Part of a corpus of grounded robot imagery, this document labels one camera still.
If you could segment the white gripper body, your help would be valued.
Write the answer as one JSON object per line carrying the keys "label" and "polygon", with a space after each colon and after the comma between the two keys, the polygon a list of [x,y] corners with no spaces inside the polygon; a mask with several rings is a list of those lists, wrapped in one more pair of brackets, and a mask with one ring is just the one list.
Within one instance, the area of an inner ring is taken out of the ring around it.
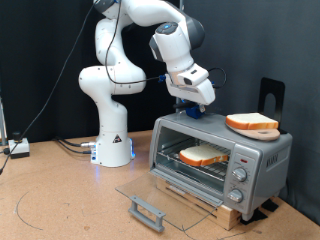
{"label": "white gripper body", "polygon": [[215,90],[208,79],[209,73],[197,64],[184,71],[166,74],[166,85],[172,96],[209,105],[215,100]]}

